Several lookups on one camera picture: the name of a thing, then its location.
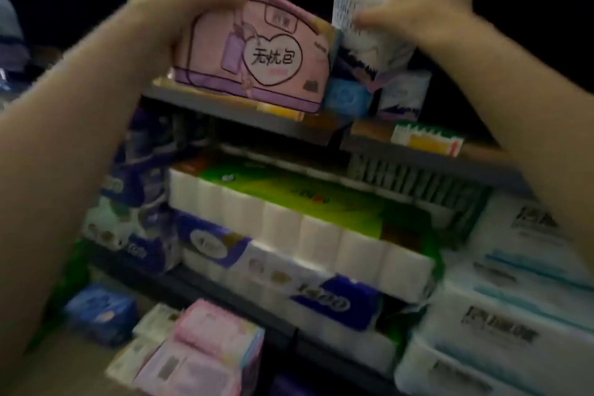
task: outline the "heart logo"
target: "heart logo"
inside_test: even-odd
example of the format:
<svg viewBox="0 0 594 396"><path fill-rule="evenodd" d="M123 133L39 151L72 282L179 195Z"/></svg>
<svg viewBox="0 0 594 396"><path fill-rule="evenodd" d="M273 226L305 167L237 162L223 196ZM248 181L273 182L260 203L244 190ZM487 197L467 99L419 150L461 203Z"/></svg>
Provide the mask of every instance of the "heart logo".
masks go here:
<svg viewBox="0 0 594 396"><path fill-rule="evenodd" d="M296 39L281 33L271 39L261 36L248 39L243 61L259 84L272 86L286 82L299 72L303 54Z"/></svg>

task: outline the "forearm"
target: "forearm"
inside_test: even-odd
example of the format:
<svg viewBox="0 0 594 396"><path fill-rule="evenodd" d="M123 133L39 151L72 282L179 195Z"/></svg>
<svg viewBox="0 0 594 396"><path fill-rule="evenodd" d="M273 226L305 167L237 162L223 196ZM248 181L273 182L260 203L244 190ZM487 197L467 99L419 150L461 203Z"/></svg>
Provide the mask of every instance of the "forearm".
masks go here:
<svg viewBox="0 0 594 396"><path fill-rule="evenodd" d="M148 78L141 26L115 16L0 116L0 366L36 326Z"/></svg>
<svg viewBox="0 0 594 396"><path fill-rule="evenodd" d="M415 40L460 86L594 268L594 98L479 17L434 15L439 22L410 25Z"/></svg>

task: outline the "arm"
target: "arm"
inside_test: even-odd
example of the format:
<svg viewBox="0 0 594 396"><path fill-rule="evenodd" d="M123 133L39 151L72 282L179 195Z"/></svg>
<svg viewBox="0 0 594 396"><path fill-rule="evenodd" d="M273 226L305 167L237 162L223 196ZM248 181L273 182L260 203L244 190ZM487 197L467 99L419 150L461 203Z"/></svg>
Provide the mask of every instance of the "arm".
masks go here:
<svg viewBox="0 0 594 396"><path fill-rule="evenodd" d="M392 0L363 28L419 45L458 84L594 269L594 97L471 12L471 0Z"/></svg>
<svg viewBox="0 0 594 396"><path fill-rule="evenodd" d="M205 9L242 0L130 0L0 116L0 370L20 354L142 90Z"/></svg>

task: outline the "store shelf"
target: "store shelf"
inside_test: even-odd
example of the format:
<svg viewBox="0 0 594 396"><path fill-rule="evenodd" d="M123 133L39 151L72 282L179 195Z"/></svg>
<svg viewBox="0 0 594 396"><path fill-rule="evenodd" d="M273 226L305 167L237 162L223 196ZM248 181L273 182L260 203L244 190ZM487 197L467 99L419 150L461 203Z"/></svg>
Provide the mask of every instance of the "store shelf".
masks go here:
<svg viewBox="0 0 594 396"><path fill-rule="evenodd" d="M518 196L533 197L522 173L504 151L492 146L465 142L457 157L420 151L390 142L393 124L371 120L355 122L340 148L364 155L420 167L461 179L473 180Z"/></svg>
<svg viewBox="0 0 594 396"><path fill-rule="evenodd" d="M243 299L215 282L180 265L161 275L152 275L122 254L88 242L91 263L126 286L154 300L183 309L198 298L261 325L266 329L265 347L274 348L295 359L313 364L323 373L330 372L371 395L398 395L391 376L379 373L342 357L330 347L309 338L286 321Z"/></svg>
<svg viewBox="0 0 594 396"><path fill-rule="evenodd" d="M306 114L301 121L259 110L259 102L234 96L206 94L161 80L148 88L144 96L199 111L222 119L301 139L312 144L328 145L332 136L351 123L346 116L330 113Z"/></svg>

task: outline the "pink tissue pack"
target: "pink tissue pack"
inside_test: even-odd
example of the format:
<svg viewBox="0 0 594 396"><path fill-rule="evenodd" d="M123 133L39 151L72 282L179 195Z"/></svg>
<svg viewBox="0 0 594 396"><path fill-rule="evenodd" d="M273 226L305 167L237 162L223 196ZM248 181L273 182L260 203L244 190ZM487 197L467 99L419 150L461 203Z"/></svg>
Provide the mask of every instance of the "pink tissue pack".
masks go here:
<svg viewBox="0 0 594 396"><path fill-rule="evenodd" d="M183 33L174 79L206 92L313 113L319 110L340 31L286 0L247 0L209 11Z"/></svg>
<svg viewBox="0 0 594 396"><path fill-rule="evenodd" d="M167 340L134 379L152 396L239 396L241 374L185 344Z"/></svg>
<svg viewBox="0 0 594 396"><path fill-rule="evenodd" d="M241 395L253 394L264 341L262 327L199 299L175 323L174 340L241 370Z"/></svg>

